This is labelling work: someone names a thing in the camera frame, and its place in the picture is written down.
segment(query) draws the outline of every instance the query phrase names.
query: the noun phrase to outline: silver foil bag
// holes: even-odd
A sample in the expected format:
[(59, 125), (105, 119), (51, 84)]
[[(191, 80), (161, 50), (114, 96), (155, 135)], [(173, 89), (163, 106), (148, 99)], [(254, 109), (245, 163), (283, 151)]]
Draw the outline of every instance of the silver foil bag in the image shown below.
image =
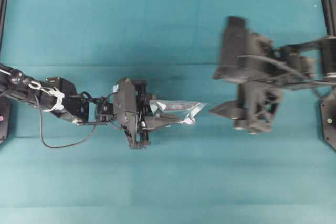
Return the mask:
[(180, 119), (178, 123), (195, 124), (195, 116), (206, 106), (201, 102), (150, 100), (154, 116), (173, 115)]

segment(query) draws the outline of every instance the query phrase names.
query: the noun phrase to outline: teal table surface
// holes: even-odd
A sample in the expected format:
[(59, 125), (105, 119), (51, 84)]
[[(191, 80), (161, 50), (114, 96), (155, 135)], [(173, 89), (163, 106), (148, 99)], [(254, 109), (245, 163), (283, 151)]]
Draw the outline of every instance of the teal table surface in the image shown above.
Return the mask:
[[(130, 77), (159, 98), (209, 106), (195, 126), (151, 133), (144, 151), (113, 127), (50, 150), (37, 110), (14, 103), (0, 146), (1, 223), (335, 223), (336, 152), (311, 91), (285, 91), (270, 133), (235, 131), (207, 112), (236, 97), (235, 85), (211, 79), (230, 15), (275, 45), (326, 35), (321, 0), (8, 0), (1, 63), (93, 96)], [(44, 113), (50, 144), (90, 130)]]

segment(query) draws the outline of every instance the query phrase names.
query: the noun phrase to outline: metal bracket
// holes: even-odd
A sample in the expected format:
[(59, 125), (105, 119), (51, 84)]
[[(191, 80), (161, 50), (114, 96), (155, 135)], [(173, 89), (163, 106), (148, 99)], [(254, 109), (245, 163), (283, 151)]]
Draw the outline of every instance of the metal bracket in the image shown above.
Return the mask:
[(323, 138), (333, 149), (336, 150), (336, 91), (321, 100), (321, 119)]
[(12, 104), (7, 97), (0, 97), (0, 144), (8, 138), (10, 114)]

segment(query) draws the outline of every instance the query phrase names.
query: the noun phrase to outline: black cable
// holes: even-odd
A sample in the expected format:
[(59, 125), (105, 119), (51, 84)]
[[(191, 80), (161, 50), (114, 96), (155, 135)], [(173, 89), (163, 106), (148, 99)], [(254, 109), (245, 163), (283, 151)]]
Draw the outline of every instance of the black cable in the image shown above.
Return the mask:
[[(107, 102), (107, 100), (110, 98), (110, 96), (113, 95), (113, 93), (109, 94), (106, 98), (104, 98), (103, 100), (103, 103), (102, 103), (102, 106), (100, 107), (100, 111), (99, 111), (99, 114), (101, 114), (101, 111), (102, 111), (102, 108), (103, 106), (105, 105), (105, 103)], [(51, 149), (61, 149), (61, 148), (68, 148), (68, 147), (73, 147), (73, 146), (76, 146), (76, 145), (79, 145), (79, 144), (82, 144), (84, 143), (85, 141), (87, 141), (88, 139), (90, 139), (96, 129), (96, 126), (98, 125), (98, 121), (96, 119), (94, 125), (93, 125), (93, 128), (91, 130), (91, 132), (89, 133), (89, 135), (87, 135), (87, 137), (85, 137), (83, 140), (79, 141), (79, 142), (76, 142), (76, 143), (73, 143), (73, 144), (68, 144), (68, 145), (62, 145), (62, 146), (50, 146), (48, 145), (45, 141), (44, 141), (44, 138), (43, 138), (43, 122), (42, 122), (42, 111), (41, 111), (41, 107), (40, 107), (40, 102), (37, 98), (36, 95), (34, 95), (34, 98), (36, 100), (36, 104), (37, 104), (37, 109), (39, 111), (39, 118), (40, 118), (40, 122), (39, 122), (39, 132), (40, 132), (40, 139), (43, 143), (43, 145), (47, 148), (51, 148)]]

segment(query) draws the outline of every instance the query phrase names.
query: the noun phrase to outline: wire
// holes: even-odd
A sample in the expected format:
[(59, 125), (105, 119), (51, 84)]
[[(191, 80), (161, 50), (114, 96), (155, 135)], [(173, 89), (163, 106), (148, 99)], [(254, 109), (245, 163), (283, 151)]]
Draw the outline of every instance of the wire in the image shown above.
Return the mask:
[(240, 55), (238, 56), (239, 58), (252, 58), (252, 59), (256, 59), (256, 60), (260, 60), (260, 61), (264, 61), (264, 62), (267, 62), (267, 63), (270, 63), (270, 64), (273, 64), (275, 66), (277, 66), (278, 68), (281, 68), (282, 70), (285, 70), (303, 80), (311, 80), (310, 78), (308, 78), (307, 76), (301, 74), (299, 71), (297, 71), (296, 69), (294, 68), (291, 68), (291, 67), (288, 67), (286, 65), (284, 65), (283, 63), (277, 61), (277, 60), (274, 60), (274, 59), (271, 59), (269, 57), (266, 57), (266, 56), (261, 56), (261, 55)]
[(42, 121), (42, 110), (40, 108), (40, 102), (37, 98), (36, 95), (34, 95), (34, 98), (36, 100), (36, 104), (37, 104), (37, 109), (38, 109), (38, 112), (39, 112), (39, 117), (40, 117), (40, 122), (39, 122), (39, 132), (40, 132), (40, 139), (43, 143), (43, 145), (47, 148), (51, 148), (51, 149), (61, 149), (61, 148), (68, 148), (68, 147), (72, 147), (72, 146), (76, 146), (76, 145), (79, 145), (79, 144), (82, 144), (84, 143), (86, 140), (90, 139), (96, 129), (96, 126), (97, 124), (95, 123), (91, 132), (89, 133), (89, 135), (87, 135), (87, 137), (85, 137), (83, 140), (77, 142), (77, 143), (73, 143), (73, 144), (68, 144), (68, 145), (62, 145), (62, 146), (51, 146), (51, 145), (48, 145), (45, 141), (44, 141), (44, 138), (43, 138), (43, 121)]
[[(111, 95), (113, 95), (113, 93), (109, 94), (107, 97), (104, 98), (102, 106), (100, 107), (99, 114), (101, 114), (103, 106), (108, 101), (108, 99), (111, 97)], [(43, 138), (43, 120), (42, 120), (42, 111), (41, 111), (41, 107), (40, 107), (40, 101), (38, 100), (38, 98), (37, 98), (37, 96), (35, 94), (34, 94), (34, 98), (36, 100), (37, 109), (38, 109), (38, 112), (39, 112), (39, 119), (40, 119), (39, 120), (39, 134), (40, 134), (40, 139), (41, 139), (41, 141), (42, 141), (42, 143), (43, 143), (43, 145), (45, 147), (51, 148), (51, 149), (61, 149), (61, 148), (73, 147), (73, 146), (76, 146), (76, 145), (84, 143), (85, 141), (87, 141), (88, 139), (90, 139), (92, 137), (92, 135), (95, 132), (95, 129), (96, 129), (97, 125), (98, 125), (98, 121), (97, 120), (95, 121), (95, 123), (93, 125), (93, 128), (92, 128), (91, 132), (89, 133), (89, 135), (87, 135), (83, 140), (81, 140), (79, 142), (76, 142), (76, 143), (73, 143), (73, 144), (62, 145), (62, 146), (51, 146), (51, 145), (48, 145), (44, 141), (44, 138)]]

